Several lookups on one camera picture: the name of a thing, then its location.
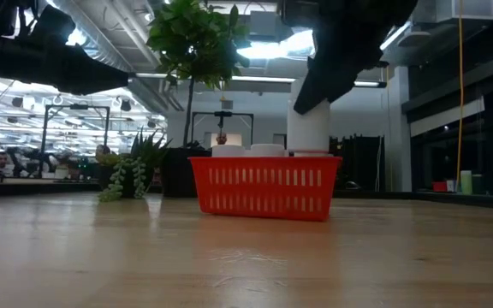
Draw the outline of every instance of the tree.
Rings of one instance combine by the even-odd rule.
[[[250,46],[248,28],[239,25],[239,10],[234,5],[229,15],[215,12],[219,7],[206,1],[173,0],[154,9],[147,45],[159,52],[159,73],[167,74],[172,86],[177,79],[189,79],[186,126],[183,145],[191,123],[193,86],[202,82],[210,89],[222,89],[233,75],[241,75],[235,65],[248,68],[248,58],[237,53]]]

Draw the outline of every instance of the plant stem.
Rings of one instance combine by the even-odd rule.
[[[189,98],[187,98],[186,127],[184,128],[184,142],[183,142],[184,147],[186,147],[187,145],[187,136],[189,135],[189,125],[192,121],[193,86],[195,86],[194,77],[192,77],[192,79],[189,81]]]

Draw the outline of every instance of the black planter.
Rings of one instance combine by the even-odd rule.
[[[102,189],[108,188],[108,185],[111,183],[110,177],[116,171],[113,167],[101,166],[100,167],[100,176],[98,178],[98,184],[102,187]],[[149,187],[151,185],[151,180],[153,179],[153,170],[146,169],[146,179],[144,180],[144,185]],[[134,192],[136,188],[134,187],[134,174],[131,169],[127,170],[125,174],[125,181],[122,183],[123,190],[121,198],[134,198]]]
[[[161,162],[163,196],[172,198],[197,198],[190,157],[210,157],[211,153],[196,149],[169,149]]]

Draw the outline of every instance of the basket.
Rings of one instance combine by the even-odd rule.
[[[204,213],[324,221],[341,157],[191,157]]]

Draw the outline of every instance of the table surface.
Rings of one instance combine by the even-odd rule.
[[[0,198],[0,307],[492,307],[493,210],[334,200],[328,222],[195,200]]]

